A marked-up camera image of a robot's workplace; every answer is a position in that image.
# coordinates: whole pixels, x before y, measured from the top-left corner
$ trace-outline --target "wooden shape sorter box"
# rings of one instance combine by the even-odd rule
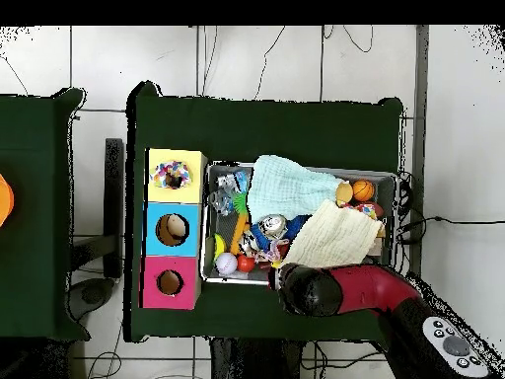
[[[192,310],[200,293],[199,254],[203,176],[207,159],[199,151],[149,149],[145,170],[161,163],[182,162],[190,183],[179,189],[147,185],[147,229],[140,280],[142,308]],[[182,234],[171,235],[171,223]]]

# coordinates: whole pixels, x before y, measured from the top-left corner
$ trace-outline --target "orange basketball toy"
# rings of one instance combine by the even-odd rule
[[[369,200],[374,195],[374,185],[369,181],[357,181],[352,186],[354,198],[360,202]]]
[[[0,175],[0,227],[14,207],[14,194],[11,187]]]

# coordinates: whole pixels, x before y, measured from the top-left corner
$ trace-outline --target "cream cloth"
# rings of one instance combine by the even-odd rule
[[[308,267],[360,264],[374,245],[382,222],[325,199],[304,224],[281,266]]]

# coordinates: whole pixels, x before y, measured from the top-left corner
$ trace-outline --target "dark green tabletop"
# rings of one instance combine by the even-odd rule
[[[375,105],[237,102],[159,97],[152,83],[137,86],[127,105],[126,237],[133,239],[126,245],[125,335],[135,341],[145,335],[381,341],[368,311],[293,316],[263,286],[203,283],[193,311],[138,308],[144,152],[198,150],[209,160],[240,162],[276,154],[303,166],[395,173],[401,111],[398,99]]]
[[[15,194],[0,227],[0,337],[87,339],[70,320],[69,120],[83,92],[0,96],[0,174]]]

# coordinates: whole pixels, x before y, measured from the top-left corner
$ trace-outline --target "metal tray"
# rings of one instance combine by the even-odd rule
[[[375,186],[374,196],[371,200],[377,202],[384,209],[383,222],[386,226],[386,239],[384,240],[382,255],[374,258],[382,264],[389,264],[392,257],[396,254],[396,236],[395,231],[398,223],[397,204],[399,202],[398,177],[393,173],[369,172],[357,170],[340,170],[308,167],[309,170],[321,173],[330,173],[345,181],[351,183],[359,179],[370,181]],[[223,237],[227,246],[233,237],[235,225],[237,223],[237,214],[235,212],[228,216],[218,214],[209,205],[208,196],[217,190],[216,179],[218,176],[227,173],[243,170],[248,174],[249,182],[253,174],[253,163],[238,163],[236,166],[230,166],[227,162],[209,162],[205,172],[206,191],[203,199],[203,222],[202,222],[202,248],[200,252],[200,274],[208,282],[220,283],[242,283],[267,285],[267,270],[255,267],[249,272],[247,278],[227,278],[222,277],[214,266],[214,234],[217,233]]]

